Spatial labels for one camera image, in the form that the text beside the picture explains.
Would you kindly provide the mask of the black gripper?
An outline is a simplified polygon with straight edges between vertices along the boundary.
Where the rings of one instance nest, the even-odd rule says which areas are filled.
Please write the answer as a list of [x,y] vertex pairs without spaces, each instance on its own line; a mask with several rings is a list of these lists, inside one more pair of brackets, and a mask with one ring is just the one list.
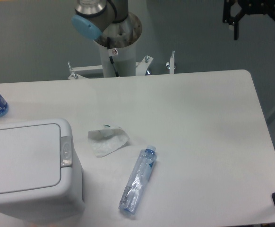
[[[238,4],[240,11],[231,15],[231,8]],[[269,15],[275,22],[275,0],[224,0],[223,23],[228,23],[234,40],[239,38],[239,20],[245,15]]]

